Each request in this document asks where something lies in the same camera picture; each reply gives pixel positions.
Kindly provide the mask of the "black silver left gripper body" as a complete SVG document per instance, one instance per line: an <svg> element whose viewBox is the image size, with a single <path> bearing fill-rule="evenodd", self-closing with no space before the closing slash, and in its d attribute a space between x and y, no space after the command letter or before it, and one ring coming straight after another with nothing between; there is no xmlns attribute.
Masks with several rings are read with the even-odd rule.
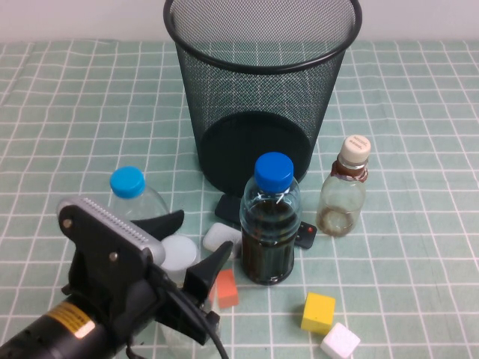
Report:
<svg viewBox="0 0 479 359"><path fill-rule="evenodd" d="M203 345L216 338L219 315L204 312L162 268L164 239L88 197L65 197L57 207L62 233L75 246L64 294L93 307L118 345L152 321Z"/></svg>

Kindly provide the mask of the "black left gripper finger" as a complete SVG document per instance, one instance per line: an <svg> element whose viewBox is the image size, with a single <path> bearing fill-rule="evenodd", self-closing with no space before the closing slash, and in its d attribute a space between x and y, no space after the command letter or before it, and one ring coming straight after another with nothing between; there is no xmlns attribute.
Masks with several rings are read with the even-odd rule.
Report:
<svg viewBox="0 0 479 359"><path fill-rule="evenodd" d="M164 239L175 234L183 225L184 211L177 210L155 218L131 220L134 225L155 239Z"/></svg>
<svg viewBox="0 0 479 359"><path fill-rule="evenodd" d="M222 243L207 258L187 268L185 276L185 292L196 301L205 301L223 265L228 261L233 242Z"/></svg>

